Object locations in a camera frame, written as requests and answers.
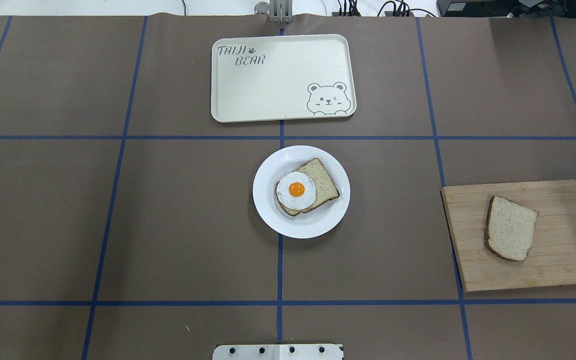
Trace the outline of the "bread slice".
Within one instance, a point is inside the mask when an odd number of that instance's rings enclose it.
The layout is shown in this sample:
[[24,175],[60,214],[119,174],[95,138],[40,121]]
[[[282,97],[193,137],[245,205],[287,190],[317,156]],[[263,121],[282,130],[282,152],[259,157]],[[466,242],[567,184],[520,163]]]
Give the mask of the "bread slice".
[[496,257],[523,262],[532,247],[537,210],[494,194],[488,204],[484,226],[484,246]]
[[311,212],[311,211],[315,210],[316,208],[324,205],[325,203],[340,197],[340,193],[339,193],[338,187],[336,186],[336,183],[334,182],[328,169],[323,164],[323,162],[320,158],[315,157],[315,158],[311,159],[310,161],[305,162],[299,168],[295,169],[294,171],[291,171],[291,173],[295,172],[295,171],[306,174],[307,176],[309,176],[314,181],[316,189],[317,189],[317,197],[316,197],[313,205],[311,205],[311,206],[309,206],[303,210],[291,210],[291,209],[284,207],[283,205],[281,205],[278,202],[281,209],[287,215],[290,215],[291,217],[295,217],[295,216],[300,215],[300,214],[308,214],[309,212]]

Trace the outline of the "white round plate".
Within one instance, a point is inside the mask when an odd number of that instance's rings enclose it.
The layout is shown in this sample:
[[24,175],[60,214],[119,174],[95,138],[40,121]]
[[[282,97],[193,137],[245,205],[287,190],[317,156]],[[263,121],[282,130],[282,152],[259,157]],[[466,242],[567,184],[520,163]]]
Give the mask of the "white round plate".
[[[313,158],[322,161],[340,196],[306,214],[288,215],[276,197],[275,183]],[[254,176],[252,194],[260,218],[270,228],[293,239],[313,239],[342,221],[350,204],[351,186],[346,170],[333,155],[315,146],[295,145],[277,150],[262,162]]]

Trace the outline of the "bread slice under egg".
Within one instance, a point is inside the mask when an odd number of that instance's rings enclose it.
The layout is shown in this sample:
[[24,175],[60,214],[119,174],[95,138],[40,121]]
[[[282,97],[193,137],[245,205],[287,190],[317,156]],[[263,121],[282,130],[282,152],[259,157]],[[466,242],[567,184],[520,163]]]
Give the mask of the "bread slice under egg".
[[324,205],[325,203],[340,197],[340,193],[339,193],[338,187],[336,186],[336,183],[334,182],[328,169],[323,164],[323,162],[320,158],[315,157],[315,158],[311,159],[310,161],[305,162],[299,168],[295,169],[294,171],[291,171],[291,173],[295,172],[295,171],[306,174],[307,176],[309,176],[314,181],[316,189],[317,189],[317,197],[316,197],[313,205],[311,205],[311,206],[309,206],[303,210],[291,210],[291,209],[284,207],[283,205],[281,205],[278,202],[281,209],[287,215],[290,215],[291,217],[295,217],[295,216],[300,215],[300,214],[308,214],[309,212],[311,212],[311,211],[315,210],[316,208]]

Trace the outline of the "fried egg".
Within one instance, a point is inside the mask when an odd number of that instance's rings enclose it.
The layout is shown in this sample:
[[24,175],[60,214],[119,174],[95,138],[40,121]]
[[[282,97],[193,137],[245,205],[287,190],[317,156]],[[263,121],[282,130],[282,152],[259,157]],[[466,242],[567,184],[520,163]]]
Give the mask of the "fried egg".
[[276,183],[275,195],[284,207],[301,211],[315,202],[317,189],[315,182],[305,173],[293,171]]

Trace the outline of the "cream bear serving tray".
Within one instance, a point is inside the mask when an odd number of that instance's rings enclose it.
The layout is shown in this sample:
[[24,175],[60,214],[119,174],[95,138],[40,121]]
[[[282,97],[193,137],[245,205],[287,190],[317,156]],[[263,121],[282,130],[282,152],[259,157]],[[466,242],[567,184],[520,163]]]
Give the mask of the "cream bear serving tray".
[[349,43],[340,34],[218,39],[210,79],[219,123],[349,117],[357,109]]

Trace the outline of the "wooden cutting board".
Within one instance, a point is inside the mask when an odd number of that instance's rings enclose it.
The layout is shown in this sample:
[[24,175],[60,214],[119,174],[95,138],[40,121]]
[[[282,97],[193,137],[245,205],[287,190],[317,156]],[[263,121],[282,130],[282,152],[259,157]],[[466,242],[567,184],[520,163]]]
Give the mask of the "wooden cutting board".
[[[576,284],[575,180],[444,186],[441,196],[465,292]],[[501,259],[486,248],[493,196],[538,212],[525,260]]]

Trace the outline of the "aluminium frame post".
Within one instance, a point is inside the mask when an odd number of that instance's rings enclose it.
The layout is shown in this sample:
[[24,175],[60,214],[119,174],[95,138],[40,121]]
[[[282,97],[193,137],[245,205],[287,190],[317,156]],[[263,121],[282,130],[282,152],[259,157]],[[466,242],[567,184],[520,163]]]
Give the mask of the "aluminium frame post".
[[260,0],[253,10],[255,14],[266,15],[270,23],[288,24],[294,21],[292,0]]

